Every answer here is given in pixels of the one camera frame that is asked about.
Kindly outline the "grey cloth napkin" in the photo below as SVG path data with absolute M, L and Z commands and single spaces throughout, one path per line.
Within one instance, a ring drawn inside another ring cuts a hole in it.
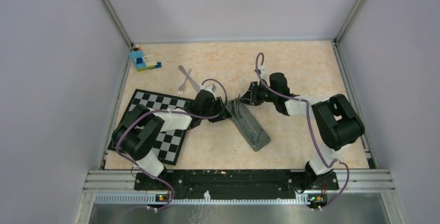
M 230 100 L 226 104 L 226 109 L 231 115 L 232 122 L 253 151 L 260 151 L 270 143 L 271 138 L 245 104 L 237 99 Z

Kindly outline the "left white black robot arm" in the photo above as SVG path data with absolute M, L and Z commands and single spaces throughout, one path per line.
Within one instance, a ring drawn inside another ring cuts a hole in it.
M 154 142 L 166 131 L 186 131 L 198 127 L 202 120 L 218 122 L 227 118 L 226 101 L 212 91 L 202 89 L 188 106 L 154 109 L 136 105 L 112 133 L 115 150 L 147 172 L 146 181 L 153 189 L 166 184 L 164 165 L 155 155 Z

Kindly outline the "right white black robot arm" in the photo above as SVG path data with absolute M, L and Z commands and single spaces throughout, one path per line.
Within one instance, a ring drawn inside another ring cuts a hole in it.
M 341 162 L 345 150 L 364 135 L 364 123 L 343 94 L 316 101 L 292 94 L 283 73 L 273 73 L 265 80 L 258 69 L 257 75 L 258 81 L 251 82 L 237 101 L 250 106 L 268 102 L 283 115 L 306 117 L 316 154 L 306 163 L 297 182 L 303 189 L 318 189 L 334 164 Z

